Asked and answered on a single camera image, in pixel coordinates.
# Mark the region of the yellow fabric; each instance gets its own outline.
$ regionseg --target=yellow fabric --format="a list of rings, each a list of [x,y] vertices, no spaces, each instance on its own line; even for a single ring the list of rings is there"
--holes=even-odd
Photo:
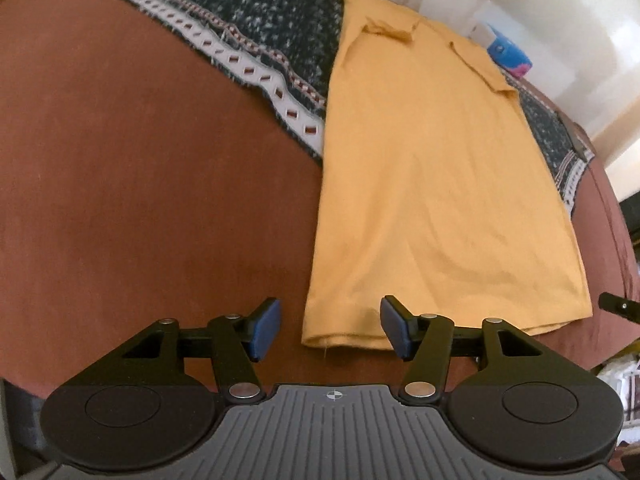
[[[591,315],[570,219],[481,47],[386,0],[344,0],[303,343],[389,348],[380,299],[531,333]]]

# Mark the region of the brown fabric surface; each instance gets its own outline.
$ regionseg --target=brown fabric surface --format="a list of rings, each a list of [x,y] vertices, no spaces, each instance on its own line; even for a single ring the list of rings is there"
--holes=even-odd
[[[2,0],[0,37],[0,376],[46,396],[155,319],[203,326],[271,295],[266,386],[399,383],[391,352],[300,344],[321,170],[257,92],[123,0]],[[622,215],[593,176],[578,243],[592,295],[620,293]],[[596,314],[543,341],[590,366],[638,334]],[[450,382],[471,371],[455,360]]]

